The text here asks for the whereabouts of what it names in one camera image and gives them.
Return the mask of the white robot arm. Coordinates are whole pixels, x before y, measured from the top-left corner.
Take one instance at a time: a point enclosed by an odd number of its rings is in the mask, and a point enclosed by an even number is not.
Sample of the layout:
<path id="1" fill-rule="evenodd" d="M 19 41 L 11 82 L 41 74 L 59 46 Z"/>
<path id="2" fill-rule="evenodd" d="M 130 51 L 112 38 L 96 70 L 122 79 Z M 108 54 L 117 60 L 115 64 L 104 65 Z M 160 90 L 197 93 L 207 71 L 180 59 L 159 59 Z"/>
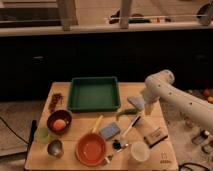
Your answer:
<path id="1" fill-rule="evenodd" d="M 141 92 L 143 99 L 151 104 L 162 98 L 213 134 L 213 104 L 175 88 L 174 81 L 175 77 L 170 70 L 149 75 Z"/>

